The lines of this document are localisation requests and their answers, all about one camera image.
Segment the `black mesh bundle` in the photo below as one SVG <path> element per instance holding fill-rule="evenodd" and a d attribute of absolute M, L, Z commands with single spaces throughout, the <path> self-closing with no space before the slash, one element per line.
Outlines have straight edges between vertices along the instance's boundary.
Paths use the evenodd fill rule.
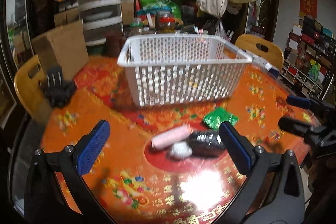
<path fill-rule="evenodd" d="M 216 130 L 195 131 L 186 139 L 186 143 L 192 149 L 192 155 L 197 157 L 220 157 L 226 151 Z"/>

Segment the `green foil snack bag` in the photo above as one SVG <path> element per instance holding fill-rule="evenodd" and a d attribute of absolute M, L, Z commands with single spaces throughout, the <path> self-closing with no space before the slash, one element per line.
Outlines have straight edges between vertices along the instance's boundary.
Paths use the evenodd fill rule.
<path fill-rule="evenodd" d="M 230 122 L 230 124 L 234 126 L 238 120 L 239 118 L 237 116 L 221 107 L 217 107 L 203 118 L 203 122 L 213 130 L 218 130 L 223 122 Z"/>

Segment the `white soft bundle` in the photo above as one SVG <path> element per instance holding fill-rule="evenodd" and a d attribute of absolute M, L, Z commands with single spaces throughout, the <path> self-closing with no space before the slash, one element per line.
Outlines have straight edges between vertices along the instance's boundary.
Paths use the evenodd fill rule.
<path fill-rule="evenodd" d="M 180 141 L 174 143 L 169 151 L 169 157 L 174 160 L 184 160 L 190 157 L 193 153 L 192 148 L 187 144 L 186 141 Z"/>

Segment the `pink towel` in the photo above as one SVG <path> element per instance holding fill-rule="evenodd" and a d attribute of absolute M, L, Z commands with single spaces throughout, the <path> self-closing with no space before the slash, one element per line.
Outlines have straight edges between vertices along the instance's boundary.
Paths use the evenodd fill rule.
<path fill-rule="evenodd" d="M 174 143 L 187 139 L 193 129 L 188 124 L 183 124 L 176 128 L 160 133 L 151 138 L 151 147 L 154 150 L 161 151 Z"/>

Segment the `shelf of boxes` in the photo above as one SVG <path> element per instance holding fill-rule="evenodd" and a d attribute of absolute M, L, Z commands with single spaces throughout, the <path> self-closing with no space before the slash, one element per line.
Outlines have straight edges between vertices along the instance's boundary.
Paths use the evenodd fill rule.
<path fill-rule="evenodd" d="M 279 78 L 304 97 L 323 100 L 335 73 L 335 34 L 312 16 L 289 33 Z"/>

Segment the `red floral tablecloth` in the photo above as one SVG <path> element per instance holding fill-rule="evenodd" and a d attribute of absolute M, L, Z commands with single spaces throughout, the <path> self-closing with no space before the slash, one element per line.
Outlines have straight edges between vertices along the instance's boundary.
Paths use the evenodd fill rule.
<path fill-rule="evenodd" d="M 51 114 L 41 146 L 48 153 L 60 151 L 98 121 L 108 121 L 110 137 L 84 180 L 119 223 L 211 223 L 245 180 L 226 153 L 175 161 L 167 150 L 150 149 L 154 135 L 183 124 L 204 130 L 203 118 L 222 108 L 237 117 L 237 131 L 253 145 L 275 153 L 292 149 L 302 162 L 309 147 L 280 130 L 278 120 L 288 115 L 317 123 L 309 112 L 289 106 L 288 91 L 252 65 L 231 98 L 170 107 L 135 107 L 124 70 L 113 58 L 92 57 L 75 83 L 70 103 Z"/>

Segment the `right wooden chair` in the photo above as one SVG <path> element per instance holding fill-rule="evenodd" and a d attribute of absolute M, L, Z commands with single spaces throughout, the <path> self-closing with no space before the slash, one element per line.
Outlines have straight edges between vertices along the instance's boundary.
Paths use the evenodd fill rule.
<path fill-rule="evenodd" d="M 262 57 L 279 70 L 282 68 L 284 53 L 279 46 L 268 40 L 251 34 L 244 34 L 237 38 L 235 46 Z"/>

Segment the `wooden chair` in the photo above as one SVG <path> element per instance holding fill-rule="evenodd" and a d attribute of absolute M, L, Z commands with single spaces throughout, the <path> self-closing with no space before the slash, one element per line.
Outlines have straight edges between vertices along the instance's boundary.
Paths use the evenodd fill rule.
<path fill-rule="evenodd" d="M 282 68 L 284 53 L 279 46 L 268 40 L 251 34 L 244 34 L 237 38 L 235 46 L 262 57 L 279 70 Z"/>
<path fill-rule="evenodd" d="M 38 55 L 25 62 L 14 77 L 14 88 L 20 103 L 33 120 L 44 125 L 48 123 L 52 113 L 52 107 L 42 89 L 45 80 L 46 75 Z"/>

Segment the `left wooden chair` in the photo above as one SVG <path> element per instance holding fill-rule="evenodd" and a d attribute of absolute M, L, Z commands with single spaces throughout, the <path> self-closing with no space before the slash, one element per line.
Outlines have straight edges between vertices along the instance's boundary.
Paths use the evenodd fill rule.
<path fill-rule="evenodd" d="M 48 123 L 52 113 L 52 107 L 42 89 L 45 80 L 46 75 L 38 55 L 25 62 L 14 77 L 14 88 L 20 103 L 33 120 L 44 125 Z"/>

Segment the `brown cardboard box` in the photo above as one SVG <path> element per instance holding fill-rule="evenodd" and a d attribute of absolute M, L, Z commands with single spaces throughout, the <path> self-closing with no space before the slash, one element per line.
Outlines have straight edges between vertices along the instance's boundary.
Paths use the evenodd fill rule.
<path fill-rule="evenodd" d="M 81 20 L 37 36 L 32 40 L 32 46 L 43 71 L 59 65 L 66 80 L 73 79 L 89 61 Z"/>

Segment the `white perforated plastic basket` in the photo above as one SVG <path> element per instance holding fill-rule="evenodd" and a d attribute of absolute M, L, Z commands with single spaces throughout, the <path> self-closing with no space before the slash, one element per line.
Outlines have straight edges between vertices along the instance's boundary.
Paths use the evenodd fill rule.
<path fill-rule="evenodd" d="M 250 63 L 232 43 L 197 34 L 131 36 L 117 59 L 138 107 L 228 98 Z"/>

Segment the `brown ceramic mug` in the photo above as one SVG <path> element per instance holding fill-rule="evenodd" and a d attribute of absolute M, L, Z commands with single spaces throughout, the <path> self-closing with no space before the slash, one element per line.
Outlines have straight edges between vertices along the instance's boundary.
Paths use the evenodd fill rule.
<path fill-rule="evenodd" d="M 106 56 L 118 57 L 123 45 L 125 44 L 125 38 L 121 31 L 111 31 L 106 34 Z"/>

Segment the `red lid glass jar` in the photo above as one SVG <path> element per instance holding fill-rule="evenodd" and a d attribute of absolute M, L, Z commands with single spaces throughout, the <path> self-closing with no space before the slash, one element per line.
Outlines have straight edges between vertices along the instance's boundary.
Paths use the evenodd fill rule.
<path fill-rule="evenodd" d="M 170 34 L 175 32 L 175 20 L 173 14 L 167 10 L 159 10 L 155 16 L 155 28 L 160 34 Z"/>

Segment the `green shopping bag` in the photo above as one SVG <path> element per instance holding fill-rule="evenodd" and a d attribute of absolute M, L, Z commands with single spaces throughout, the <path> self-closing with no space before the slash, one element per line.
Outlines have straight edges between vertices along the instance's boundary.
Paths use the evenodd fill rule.
<path fill-rule="evenodd" d="M 181 0 L 139 0 L 142 14 L 156 14 L 159 10 L 172 13 L 173 17 L 181 19 Z"/>

